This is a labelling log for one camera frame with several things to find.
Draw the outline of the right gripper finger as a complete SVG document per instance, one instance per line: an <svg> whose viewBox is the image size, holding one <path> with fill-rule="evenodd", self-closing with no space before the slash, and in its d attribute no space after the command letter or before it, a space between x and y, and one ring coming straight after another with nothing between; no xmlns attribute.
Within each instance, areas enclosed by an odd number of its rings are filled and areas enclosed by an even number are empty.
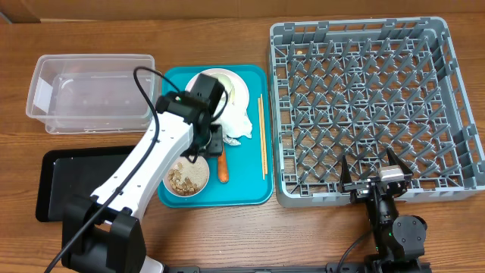
<svg viewBox="0 0 485 273"><path fill-rule="evenodd" d="M346 161L346 156L343 155L341 158L341 174L339 178L339 184L340 185L346 185L346 184L351 184L352 183L352 177L351 173L349 170L348 163Z"/></svg>
<svg viewBox="0 0 485 273"><path fill-rule="evenodd" d="M404 175L413 175L412 170L401 160L391 148L386 148L387 158L390 165L397 165L400 167Z"/></svg>

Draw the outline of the white napkin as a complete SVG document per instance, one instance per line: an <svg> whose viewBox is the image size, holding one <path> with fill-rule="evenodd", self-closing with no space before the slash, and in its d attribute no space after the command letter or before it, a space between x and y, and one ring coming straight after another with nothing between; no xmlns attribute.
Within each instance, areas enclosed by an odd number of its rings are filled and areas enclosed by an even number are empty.
<svg viewBox="0 0 485 273"><path fill-rule="evenodd" d="M252 123L243 108L229 103L219 122L223 129L223 141L230 146L239 146L240 137L252 138Z"/></svg>

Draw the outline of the orange carrot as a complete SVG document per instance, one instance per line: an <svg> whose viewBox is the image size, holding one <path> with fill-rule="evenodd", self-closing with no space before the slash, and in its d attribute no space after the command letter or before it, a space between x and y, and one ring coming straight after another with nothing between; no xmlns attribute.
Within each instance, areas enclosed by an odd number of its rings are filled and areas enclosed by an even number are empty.
<svg viewBox="0 0 485 273"><path fill-rule="evenodd" d="M219 181L223 184L229 181L225 148L223 148L221 155L217 158L217 176Z"/></svg>

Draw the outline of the food scraps pile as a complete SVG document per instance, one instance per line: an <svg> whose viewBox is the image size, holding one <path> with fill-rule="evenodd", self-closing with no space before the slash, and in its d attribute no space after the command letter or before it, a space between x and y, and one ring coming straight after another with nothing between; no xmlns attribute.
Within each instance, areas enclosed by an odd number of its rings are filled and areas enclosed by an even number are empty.
<svg viewBox="0 0 485 273"><path fill-rule="evenodd" d="M180 196L191 196L198 193L201 187L192 182L187 174L183 173L184 167L182 163L176 163L168 172L167 180L171 189Z"/></svg>

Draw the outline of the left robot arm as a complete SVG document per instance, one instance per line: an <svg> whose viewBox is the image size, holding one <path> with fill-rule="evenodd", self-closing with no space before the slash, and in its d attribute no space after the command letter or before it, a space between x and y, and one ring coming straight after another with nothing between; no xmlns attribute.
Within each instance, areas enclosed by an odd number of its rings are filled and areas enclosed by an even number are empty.
<svg viewBox="0 0 485 273"><path fill-rule="evenodd" d="M181 156L190 162L221 146L211 129L226 92L169 92L149 103L152 122L121 166L89 197L66 205L56 260L77 272L163 272L148 257L141 220L149 200Z"/></svg>

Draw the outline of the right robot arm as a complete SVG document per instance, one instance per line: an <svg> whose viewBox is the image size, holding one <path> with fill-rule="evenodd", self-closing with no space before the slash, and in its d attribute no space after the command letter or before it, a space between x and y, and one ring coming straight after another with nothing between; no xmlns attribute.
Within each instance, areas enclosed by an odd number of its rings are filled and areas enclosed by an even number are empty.
<svg viewBox="0 0 485 273"><path fill-rule="evenodd" d="M429 263L419 258L425 254L427 222L417 215L400 215L395 198L407 192L413 172L394 153L386 150L389 164L377 170L359 184L352 182L346 157L341 158L339 190L350 194L350 202L364 203L370 230L361 235L342 255L337 272L411 273L431 272ZM347 262L350 252L368 236L374 237L376 253L367 255L361 263Z"/></svg>

